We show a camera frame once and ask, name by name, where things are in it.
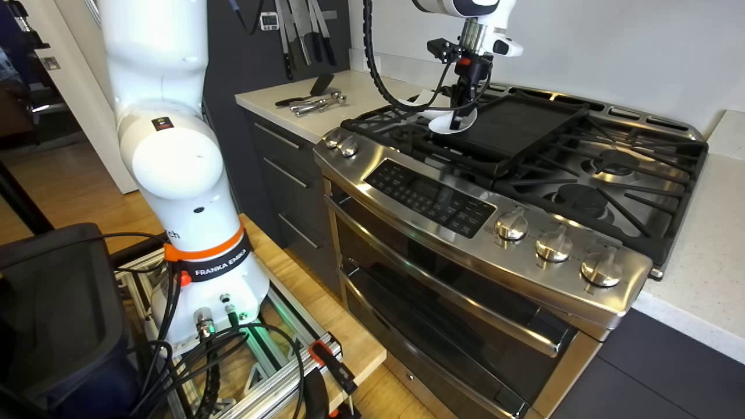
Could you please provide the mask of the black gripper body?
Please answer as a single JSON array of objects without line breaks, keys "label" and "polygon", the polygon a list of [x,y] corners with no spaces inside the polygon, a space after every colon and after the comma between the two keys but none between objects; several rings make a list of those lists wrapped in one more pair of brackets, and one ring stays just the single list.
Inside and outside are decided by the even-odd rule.
[{"label": "black gripper body", "polygon": [[475,107],[479,91],[492,79],[494,55],[477,54],[444,37],[428,39],[427,49],[432,55],[454,68],[457,84],[449,88],[449,100],[454,113],[465,117]]}]

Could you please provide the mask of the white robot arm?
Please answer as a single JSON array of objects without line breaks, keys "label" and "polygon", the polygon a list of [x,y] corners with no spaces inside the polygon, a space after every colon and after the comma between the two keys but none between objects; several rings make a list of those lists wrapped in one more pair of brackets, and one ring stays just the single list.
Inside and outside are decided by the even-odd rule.
[{"label": "white robot arm", "polygon": [[253,318],[271,288],[202,119],[207,0],[97,0],[97,8],[121,157],[167,235],[158,337],[189,349],[207,328]]}]

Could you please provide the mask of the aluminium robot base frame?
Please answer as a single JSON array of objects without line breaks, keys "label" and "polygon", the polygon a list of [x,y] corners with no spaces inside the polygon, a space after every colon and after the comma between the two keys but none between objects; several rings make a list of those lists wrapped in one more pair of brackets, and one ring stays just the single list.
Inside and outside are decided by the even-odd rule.
[{"label": "aluminium robot base frame", "polygon": [[171,342],[160,324],[180,310],[181,274],[160,248],[116,266],[149,346],[134,419],[361,419],[342,344],[256,256],[249,276],[269,283],[256,311],[221,294],[184,321],[173,318],[180,342]]}]

